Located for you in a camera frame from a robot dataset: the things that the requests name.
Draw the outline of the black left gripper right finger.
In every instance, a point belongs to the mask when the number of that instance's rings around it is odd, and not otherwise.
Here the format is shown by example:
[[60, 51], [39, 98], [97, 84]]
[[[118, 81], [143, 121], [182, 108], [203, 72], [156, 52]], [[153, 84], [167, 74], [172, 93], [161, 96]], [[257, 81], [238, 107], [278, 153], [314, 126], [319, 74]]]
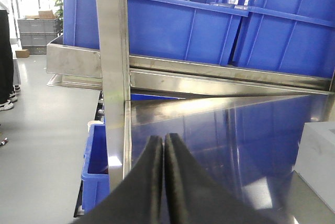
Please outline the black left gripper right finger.
[[171, 223], [290, 223], [278, 186], [281, 181], [247, 158], [215, 180], [181, 136], [165, 136], [165, 188]]

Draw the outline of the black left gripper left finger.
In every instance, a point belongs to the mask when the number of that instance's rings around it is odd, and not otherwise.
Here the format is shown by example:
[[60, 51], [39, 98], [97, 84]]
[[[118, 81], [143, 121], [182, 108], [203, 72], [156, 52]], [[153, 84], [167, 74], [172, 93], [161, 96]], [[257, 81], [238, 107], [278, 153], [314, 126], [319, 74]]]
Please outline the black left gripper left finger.
[[98, 206], [74, 223], [159, 223], [163, 143], [150, 136], [137, 163]]

